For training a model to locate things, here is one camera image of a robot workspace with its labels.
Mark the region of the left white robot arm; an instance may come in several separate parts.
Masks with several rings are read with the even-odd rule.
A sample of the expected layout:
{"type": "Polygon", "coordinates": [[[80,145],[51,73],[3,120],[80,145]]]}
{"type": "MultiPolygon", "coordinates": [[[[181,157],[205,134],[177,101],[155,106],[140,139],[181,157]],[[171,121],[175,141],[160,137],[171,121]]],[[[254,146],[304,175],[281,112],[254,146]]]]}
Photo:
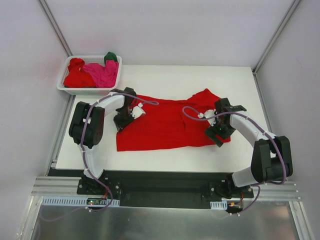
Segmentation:
{"type": "Polygon", "coordinates": [[[124,90],[114,89],[92,104],[83,101],[76,104],[68,134],[80,150],[84,175],[91,179],[88,188],[96,195],[106,189],[106,182],[100,179],[104,168],[98,154],[105,117],[117,112],[113,122],[120,133],[134,121],[130,106],[136,96],[133,88],[126,87],[124,90]]]}

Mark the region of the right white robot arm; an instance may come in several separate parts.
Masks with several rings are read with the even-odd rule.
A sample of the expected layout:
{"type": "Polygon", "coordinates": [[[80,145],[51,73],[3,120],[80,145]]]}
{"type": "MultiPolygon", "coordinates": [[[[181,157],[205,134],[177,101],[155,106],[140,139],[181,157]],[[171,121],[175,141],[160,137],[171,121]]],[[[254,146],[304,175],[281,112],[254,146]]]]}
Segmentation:
{"type": "Polygon", "coordinates": [[[225,184],[225,193],[232,198],[242,193],[243,187],[262,183],[283,184],[293,174],[290,141],[286,136],[277,136],[264,130],[242,105],[231,105],[221,98],[215,108],[199,114],[210,126],[205,134],[218,146],[235,131],[253,147],[250,166],[233,172],[225,184]]]}

